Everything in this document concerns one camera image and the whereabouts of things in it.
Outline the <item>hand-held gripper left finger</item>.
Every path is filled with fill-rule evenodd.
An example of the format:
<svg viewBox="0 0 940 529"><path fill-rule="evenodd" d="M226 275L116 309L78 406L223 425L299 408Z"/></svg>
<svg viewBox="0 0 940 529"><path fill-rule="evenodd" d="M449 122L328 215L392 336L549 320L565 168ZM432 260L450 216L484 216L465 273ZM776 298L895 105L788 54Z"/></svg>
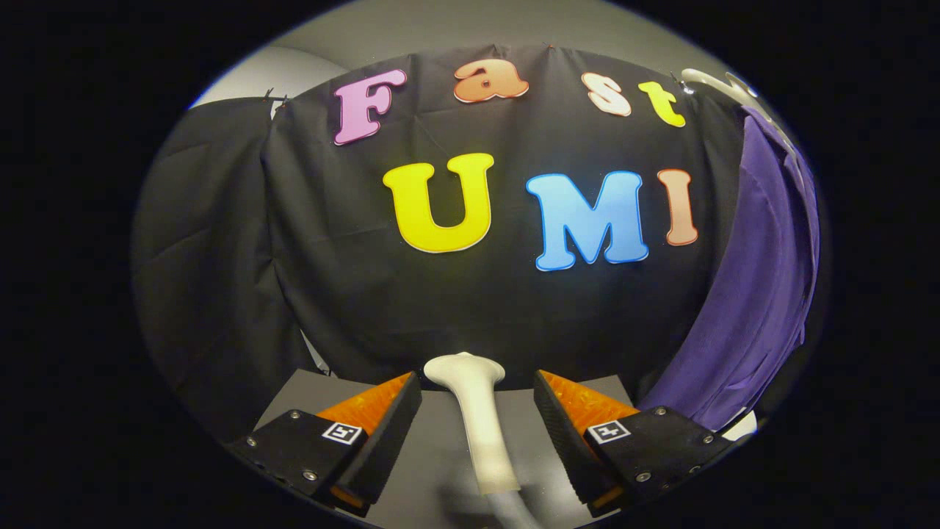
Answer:
<svg viewBox="0 0 940 529"><path fill-rule="evenodd" d="M228 449L326 508L365 516L378 502L422 402L406 372L316 413L286 411Z"/></svg>

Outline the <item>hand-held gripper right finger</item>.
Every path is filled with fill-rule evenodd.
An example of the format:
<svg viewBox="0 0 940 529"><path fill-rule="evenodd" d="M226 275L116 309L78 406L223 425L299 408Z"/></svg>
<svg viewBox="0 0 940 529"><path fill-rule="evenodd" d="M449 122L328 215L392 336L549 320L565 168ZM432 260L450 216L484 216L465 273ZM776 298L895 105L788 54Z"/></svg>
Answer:
<svg viewBox="0 0 940 529"><path fill-rule="evenodd" d="M534 374L533 398L568 482L594 516L652 502L732 449L668 406L639 411L545 370Z"/></svg>

